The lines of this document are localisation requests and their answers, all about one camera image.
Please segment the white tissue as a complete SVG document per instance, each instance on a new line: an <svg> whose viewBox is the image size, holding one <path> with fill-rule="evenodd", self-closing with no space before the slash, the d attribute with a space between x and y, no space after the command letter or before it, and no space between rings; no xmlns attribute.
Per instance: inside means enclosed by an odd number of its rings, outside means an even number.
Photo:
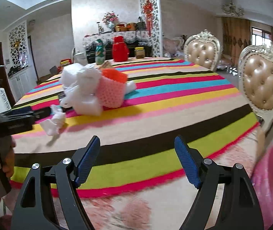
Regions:
<svg viewBox="0 0 273 230"><path fill-rule="evenodd" d="M66 113L59 105L51 105L51 114L52 117L40 122L40 126L48 136L55 136L60 133L60 129L64 126Z"/></svg>

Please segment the beige tufted chair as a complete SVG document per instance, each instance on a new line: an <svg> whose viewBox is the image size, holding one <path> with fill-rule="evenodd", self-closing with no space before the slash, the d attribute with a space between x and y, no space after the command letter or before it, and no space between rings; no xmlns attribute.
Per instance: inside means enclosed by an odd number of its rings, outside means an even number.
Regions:
<svg viewBox="0 0 273 230"><path fill-rule="evenodd" d="M191 35L184 43L184 59L215 72L220 62L223 47L207 29Z"/></svg>
<svg viewBox="0 0 273 230"><path fill-rule="evenodd" d="M273 45L250 45L238 62L238 85L267 132L273 124Z"/></svg>

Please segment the red gift bag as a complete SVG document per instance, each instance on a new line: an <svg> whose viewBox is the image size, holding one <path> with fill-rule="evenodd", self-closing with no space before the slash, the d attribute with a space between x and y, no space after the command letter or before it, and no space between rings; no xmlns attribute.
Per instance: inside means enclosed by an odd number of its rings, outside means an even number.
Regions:
<svg viewBox="0 0 273 230"><path fill-rule="evenodd" d="M71 59L63 59L60 61L60 68L63 68L64 66L72 64Z"/></svg>

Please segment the pink plastic basin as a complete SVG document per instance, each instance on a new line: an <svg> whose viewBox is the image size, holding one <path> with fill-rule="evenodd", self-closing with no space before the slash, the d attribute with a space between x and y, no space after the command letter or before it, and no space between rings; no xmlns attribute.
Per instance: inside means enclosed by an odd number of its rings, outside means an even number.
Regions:
<svg viewBox="0 0 273 230"><path fill-rule="evenodd" d="M269 229L273 225L273 146L256 164L252 184L260 203L264 229Z"/></svg>

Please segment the far beige tufted chair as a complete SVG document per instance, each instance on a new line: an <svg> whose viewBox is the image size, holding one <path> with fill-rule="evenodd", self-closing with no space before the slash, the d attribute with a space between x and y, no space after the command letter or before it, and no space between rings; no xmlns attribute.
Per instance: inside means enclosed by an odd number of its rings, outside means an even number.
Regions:
<svg viewBox="0 0 273 230"><path fill-rule="evenodd" d="M184 43L184 59L215 72L220 62L223 47L207 29L191 35Z"/></svg>

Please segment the glass jar brown contents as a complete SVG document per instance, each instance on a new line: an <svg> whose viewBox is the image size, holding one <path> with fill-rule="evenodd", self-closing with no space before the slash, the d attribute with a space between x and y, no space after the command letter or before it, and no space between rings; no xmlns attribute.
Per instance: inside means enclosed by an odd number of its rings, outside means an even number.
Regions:
<svg viewBox="0 0 273 230"><path fill-rule="evenodd" d="M136 47L134 52L135 52L135 58L136 59L144 59L145 58L145 49L144 49L144 47Z"/></svg>

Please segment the brown curtains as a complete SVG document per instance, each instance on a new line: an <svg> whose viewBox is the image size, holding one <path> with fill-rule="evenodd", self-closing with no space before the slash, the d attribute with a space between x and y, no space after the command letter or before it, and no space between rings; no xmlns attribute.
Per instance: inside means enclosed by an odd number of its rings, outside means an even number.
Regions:
<svg viewBox="0 0 273 230"><path fill-rule="evenodd" d="M237 66L240 53L251 45L251 26L247 19L222 17L223 53Z"/></svg>

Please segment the red thermos jug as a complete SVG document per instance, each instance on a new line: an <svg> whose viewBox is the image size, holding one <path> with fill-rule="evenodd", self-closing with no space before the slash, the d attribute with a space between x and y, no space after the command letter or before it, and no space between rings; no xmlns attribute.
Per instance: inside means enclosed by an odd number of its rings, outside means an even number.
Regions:
<svg viewBox="0 0 273 230"><path fill-rule="evenodd" d="M125 62L129 57L129 50L123 36L115 36L112 45L112 57L114 62Z"/></svg>

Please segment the chandelier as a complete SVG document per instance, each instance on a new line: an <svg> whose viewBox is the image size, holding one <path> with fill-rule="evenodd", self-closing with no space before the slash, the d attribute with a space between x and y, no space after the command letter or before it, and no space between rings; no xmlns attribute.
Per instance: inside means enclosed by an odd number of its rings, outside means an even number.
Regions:
<svg viewBox="0 0 273 230"><path fill-rule="evenodd" d="M236 6L233 3L233 0L229 0L229 2L223 4L221 6L222 11L226 15L231 15L235 17L243 17L244 16L244 9L241 6Z"/></svg>

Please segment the near beige tufted chair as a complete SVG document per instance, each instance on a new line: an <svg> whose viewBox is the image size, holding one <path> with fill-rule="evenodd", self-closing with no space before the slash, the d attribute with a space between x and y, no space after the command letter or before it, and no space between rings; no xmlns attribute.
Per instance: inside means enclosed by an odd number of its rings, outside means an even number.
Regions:
<svg viewBox="0 0 273 230"><path fill-rule="evenodd" d="M250 45L238 62L238 85L267 132L273 124L273 45Z"/></svg>

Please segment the piano with lace cover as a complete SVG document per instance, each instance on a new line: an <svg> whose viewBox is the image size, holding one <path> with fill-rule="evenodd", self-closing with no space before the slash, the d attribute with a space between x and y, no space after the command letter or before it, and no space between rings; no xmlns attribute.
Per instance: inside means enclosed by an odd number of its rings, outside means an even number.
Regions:
<svg viewBox="0 0 273 230"><path fill-rule="evenodd" d="M106 60L112 59L112 46L114 42L119 42L120 40L125 42L129 50L129 58L135 57L136 47L144 48L145 57L152 56L152 46L149 42L147 31L111 32L83 38L83 48L85 49L89 63L95 62L95 51L98 39L103 42L105 47Z"/></svg>

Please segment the flower bouquet in vase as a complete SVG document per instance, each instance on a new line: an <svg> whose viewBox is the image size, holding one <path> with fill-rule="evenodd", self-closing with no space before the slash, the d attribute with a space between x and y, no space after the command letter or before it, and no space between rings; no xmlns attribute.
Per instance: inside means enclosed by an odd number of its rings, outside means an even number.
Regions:
<svg viewBox="0 0 273 230"><path fill-rule="evenodd" d="M114 11L107 12L104 14L102 21L113 32L118 22L118 15Z"/></svg>

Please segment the red chinese knot ornament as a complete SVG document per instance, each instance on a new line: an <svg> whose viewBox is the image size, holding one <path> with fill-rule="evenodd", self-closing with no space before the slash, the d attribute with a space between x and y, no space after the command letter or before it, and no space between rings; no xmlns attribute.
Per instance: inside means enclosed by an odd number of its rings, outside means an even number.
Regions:
<svg viewBox="0 0 273 230"><path fill-rule="evenodd" d="M143 12L145 14L145 19L146 19L146 28L148 31L148 36L151 37L152 34L152 12L153 12L153 7L152 3L150 0L146 0L146 3L143 6Z"/></svg>

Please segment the teal floral vase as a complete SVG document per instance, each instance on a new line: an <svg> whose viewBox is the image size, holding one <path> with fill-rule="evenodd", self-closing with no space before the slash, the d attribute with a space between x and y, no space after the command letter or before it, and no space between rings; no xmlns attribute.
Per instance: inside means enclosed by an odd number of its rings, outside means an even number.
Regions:
<svg viewBox="0 0 273 230"><path fill-rule="evenodd" d="M105 62L106 51L104 43L101 39L97 39L95 49L95 62L97 65L102 65Z"/></svg>

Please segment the pink orange foam net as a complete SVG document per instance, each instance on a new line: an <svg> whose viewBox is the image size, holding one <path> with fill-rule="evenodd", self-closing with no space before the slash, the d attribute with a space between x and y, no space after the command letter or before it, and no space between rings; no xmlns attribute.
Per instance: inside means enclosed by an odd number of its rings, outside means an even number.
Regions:
<svg viewBox="0 0 273 230"><path fill-rule="evenodd" d="M116 69L102 69L95 93L100 105L107 108L119 108L125 97L125 87L128 80L127 74Z"/></svg>

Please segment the striped colourful tablecloth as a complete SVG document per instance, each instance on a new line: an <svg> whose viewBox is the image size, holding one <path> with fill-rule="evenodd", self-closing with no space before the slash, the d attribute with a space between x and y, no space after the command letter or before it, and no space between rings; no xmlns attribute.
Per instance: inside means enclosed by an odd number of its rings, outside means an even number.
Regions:
<svg viewBox="0 0 273 230"><path fill-rule="evenodd" d="M184 175L175 154L181 135L203 157L225 166L256 162L258 121L230 81L200 65L178 59L146 59L115 64L136 83L120 108L99 116L66 113L59 135L47 135L39 123L15 135L11 185L20 188L33 163L52 166L101 140L99 156L78 189L82 198L140 191Z"/></svg>

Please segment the black small box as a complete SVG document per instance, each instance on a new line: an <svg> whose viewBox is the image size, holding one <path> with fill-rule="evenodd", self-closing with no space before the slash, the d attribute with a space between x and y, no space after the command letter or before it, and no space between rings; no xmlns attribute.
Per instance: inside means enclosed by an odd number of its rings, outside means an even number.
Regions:
<svg viewBox="0 0 273 230"><path fill-rule="evenodd" d="M58 96L58 100L61 102L62 99L64 99L66 95L65 95L65 93L62 91L62 92L60 92L57 96Z"/></svg>

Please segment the white plastic bag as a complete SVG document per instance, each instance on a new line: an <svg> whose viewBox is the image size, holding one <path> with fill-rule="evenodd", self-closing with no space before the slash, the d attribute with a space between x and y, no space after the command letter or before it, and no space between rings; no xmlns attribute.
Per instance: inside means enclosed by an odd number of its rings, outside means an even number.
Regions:
<svg viewBox="0 0 273 230"><path fill-rule="evenodd" d="M72 107L79 115L101 115L103 109L95 95L101 77L101 71L94 64L74 63L64 67L59 82L65 97L60 106Z"/></svg>

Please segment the white ceramic teapot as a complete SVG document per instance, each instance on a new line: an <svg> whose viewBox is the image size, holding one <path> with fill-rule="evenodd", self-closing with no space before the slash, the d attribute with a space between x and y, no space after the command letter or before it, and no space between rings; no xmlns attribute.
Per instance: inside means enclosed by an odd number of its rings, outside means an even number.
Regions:
<svg viewBox="0 0 273 230"><path fill-rule="evenodd" d="M85 53L74 54L74 63L79 63L83 66L88 64L87 56Z"/></svg>

